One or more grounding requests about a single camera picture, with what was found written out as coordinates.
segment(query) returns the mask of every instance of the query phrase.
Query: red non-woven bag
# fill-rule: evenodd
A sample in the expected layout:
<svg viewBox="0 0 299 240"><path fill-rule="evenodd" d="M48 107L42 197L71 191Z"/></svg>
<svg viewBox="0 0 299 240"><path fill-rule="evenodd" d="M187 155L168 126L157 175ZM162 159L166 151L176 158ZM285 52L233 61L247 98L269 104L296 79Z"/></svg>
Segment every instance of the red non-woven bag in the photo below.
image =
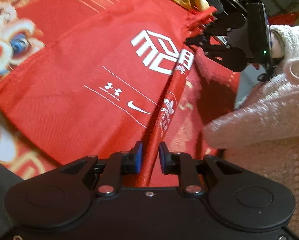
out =
<svg viewBox="0 0 299 240"><path fill-rule="evenodd" d="M0 110L62 164L130 149L149 140L163 104L176 109L164 96L181 55L188 68L179 71L191 67L190 49L181 50L186 32L151 0L124 0L2 80Z"/></svg>

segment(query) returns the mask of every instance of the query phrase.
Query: screw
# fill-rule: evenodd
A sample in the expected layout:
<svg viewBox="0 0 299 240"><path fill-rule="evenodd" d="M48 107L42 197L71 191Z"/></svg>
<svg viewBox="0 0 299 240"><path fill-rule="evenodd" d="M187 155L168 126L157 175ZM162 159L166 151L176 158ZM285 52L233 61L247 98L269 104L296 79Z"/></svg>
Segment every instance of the screw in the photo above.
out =
<svg viewBox="0 0 299 240"><path fill-rule="evenodd" d="M192 193L192 194L197 194L200 193L202 191L202 188L200 186L197 185L190 185L186 187L186 191L188 193Z"/></svg>
<svg viewBox="0 0 299 240"><path fill-rule="evenodd" d="M13 237L13 240L23 240L23 238L21 236L19 236L19 235L15 235Z"/></svg>
<svg viewBox="0 0 299 240"><path fill-rule="evenodd" d="M146 192L145 192L145 195L146 195L147 197L153 197L153 196L155 195L155 193L154 193L154 192L151 192L151 191L146 191Z"/></svg>
<svg viewBox="0 0 299 240"><path fill-rule="evenodd" d="M98 188L98 191L103 193L103 194L109 194L109 193L112 193L114 191L114 188L110 185L103 185L103 186L100 186Z"/></svg>

